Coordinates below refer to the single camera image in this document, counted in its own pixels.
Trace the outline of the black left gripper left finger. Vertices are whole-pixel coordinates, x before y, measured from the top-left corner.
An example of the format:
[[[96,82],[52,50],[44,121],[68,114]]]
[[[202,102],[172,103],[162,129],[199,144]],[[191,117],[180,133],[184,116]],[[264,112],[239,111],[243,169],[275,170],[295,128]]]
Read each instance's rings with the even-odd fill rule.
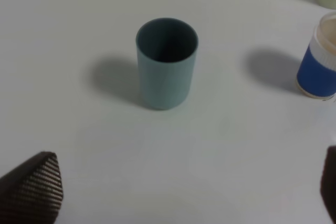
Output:
[[[40,152],[1,177],[1,223],[55,223],[63,198],[57,155]]]

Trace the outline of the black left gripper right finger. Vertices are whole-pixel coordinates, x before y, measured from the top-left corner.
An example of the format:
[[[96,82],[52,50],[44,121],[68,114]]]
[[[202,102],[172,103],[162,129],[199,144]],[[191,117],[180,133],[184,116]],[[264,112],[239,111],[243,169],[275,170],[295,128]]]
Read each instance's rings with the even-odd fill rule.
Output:
[[[334,145],[329,146],[327,149],[327,155],[324,161],[323,173],[320,183],[320,194],[326,210],[333,223],[335,223],[335,169],[336,166]]]

